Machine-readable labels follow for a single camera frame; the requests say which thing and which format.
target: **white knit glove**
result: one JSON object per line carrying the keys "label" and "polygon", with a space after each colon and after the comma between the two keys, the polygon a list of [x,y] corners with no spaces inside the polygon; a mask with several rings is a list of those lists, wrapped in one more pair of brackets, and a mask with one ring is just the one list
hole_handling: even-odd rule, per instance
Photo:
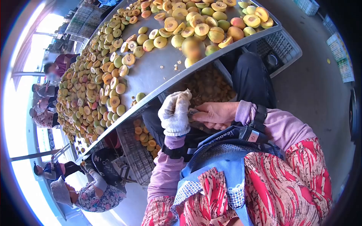
{"label": "white knit glove", "polygon": [[189,89],[170,94],[158,112],[166,136],[181,136],[190,131],[187,112],[192,94]]}

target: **plastic crate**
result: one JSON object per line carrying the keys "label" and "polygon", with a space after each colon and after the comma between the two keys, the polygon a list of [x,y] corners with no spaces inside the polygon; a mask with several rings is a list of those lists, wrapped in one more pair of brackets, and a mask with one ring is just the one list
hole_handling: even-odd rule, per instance
{"label": "plastic crate", "polygon": [[90,38],[94,31],[99,27],[101,24],[101,15],[104,13],[104,10],[100,8],[94,9],[94,11],[91,13],[91,15],[88,17],[87,21],[83,25],[83,27],[80,29],[77,36],[83,37],[83,38]]}
{"label": "plastic crate", "polygon": [[102,22],[100,17],[105,11],[104,8],[97,8],[85,2],[74,14],[66,33],[89,39]]}
{"label": "plastic crate", "polygon": [[336,61],[347,58],[347,49],[338,33],[334,33],[328,40],[327,45],[332,51]]}
{"label": "plastic crate", "polygon": [[332,51],[333,57],[337,61],[342,81],[343,82],[354,81],[352,62],[351,59],[349,58],[347,48],[344,45],[344,42],[339,33],[334,33],[327,40],[327,44]]}
{"label": "plastic crate", "polygon": [[342,81],[343,82],[353,82],[354,81],[353,68],[350,63],[349,58],[345,58],[345,59],[338,61],[337,65],[340,70]]}
{"label": "plastic crate", "polygon": [[121,142],[127,162],[129,163],[137,182],[141,186],[148,186],[152,170],[155,167],[151,153],[147,151],[146,147],[142,146],[141,142],[134,138],[135,127],[133,121],[137,118],[141,118],[141,114],[145,108],[146,107],[140,109],[132,117],[116,127],[118,138]]}
{"label": "plastic crate", "polygon": [[314,0],[293,0],[293,2],[295,2],[307,16],[314,16],[319,9],[318,3]]}
{"label": "plastic crate", "polygon": [[87,21],[88,17],[94,11],[94,5],[83,2],[80,8],[75,12],[72,20],[70,21],[66,34],[77,34]]}
{"label": "plastic crate", "polygon": [[75,41],[75,42],[84,42],[84,38],[78,37],[78,36],[75,36],[75,35],[71,35],[69,40]]}
{"label": "plastic crate", "polygon": [[323,20],[323,25],[327,28],[330,34],[334,34],[338,32],[336,26],[332,22],[331,18],[328,16],[328,14],[325,16]]}
{"label": "plastic crate", "polygon": [[278,55],[284,64],[270,75],[271,78],[282,72],[302,56],[301,48],[284,29],[256,41],[256,53],[262,58],[271,50]]}
{"label": "plastic crate", "polygon": [[82,45],[80,46],[80,49],[79,49],[79,52],[78,52],[79,54],[82,53],[82,51],[84,50],[84,48],[87,46],[88,42],[89,42],[89,39],[88,39],[88,38],[85,38],[84,41],[83,41],[83,43],[82,43]]}

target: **apricot pile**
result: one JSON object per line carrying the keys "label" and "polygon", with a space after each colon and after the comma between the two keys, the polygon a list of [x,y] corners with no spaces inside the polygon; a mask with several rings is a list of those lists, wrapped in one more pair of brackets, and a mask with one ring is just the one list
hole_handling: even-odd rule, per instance
{"label": "apricot pile", "polygon": [[213,64],[208,64],[194,72],[182,80],[177,87],[168,90],[168,93],[186,89],[189,89],[192,93],[191,108],[205,102],[227,102],[236,96],[235,91]]}
{"label": "apricot pile", "polygon": [[142,146],[146,147],[151,153],[152,157],[156,158],[161,146],[156,144],[155,138],[140,119],[134,120],[133,125],[135,126],[135,140],[140,141]]}

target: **hand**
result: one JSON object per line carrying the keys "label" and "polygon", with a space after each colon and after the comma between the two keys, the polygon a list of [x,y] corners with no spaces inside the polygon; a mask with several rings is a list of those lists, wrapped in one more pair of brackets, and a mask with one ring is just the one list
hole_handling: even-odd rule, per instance
{"label": "hand", "polygon": [[207,102],[195,109],[200,112],[194,114],[192,119],[203,122],[209,129],[224,130],[231,126],[235,120],[235,114],[239,102]]}
{"label": "hand", "polygon": [[187,112],[192,94],[189,89],[170,94],[166,97],[158,116],[166,136],[181,136],[190,131]]}

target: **floral shirt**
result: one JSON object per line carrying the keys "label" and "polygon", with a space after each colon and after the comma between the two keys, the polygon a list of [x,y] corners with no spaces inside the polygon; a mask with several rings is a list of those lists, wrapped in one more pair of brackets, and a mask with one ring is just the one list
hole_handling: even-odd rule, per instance
{"label": "floral shirt", "polygon": [[126,197],[118,188],[108,185],[106,191],[99,198],[96,196],[96,191],[93,185],[96,181],[87,183],[87,185],[79,191],[79,198],[76,206],[88,211],[102,213],[113,209]]}
{"label": "floral shirt", "polygon": [[43,113],[34,117],[34,121],[36,124],[43,126],[45,128],[53,128],[53,112],[44,111]]}

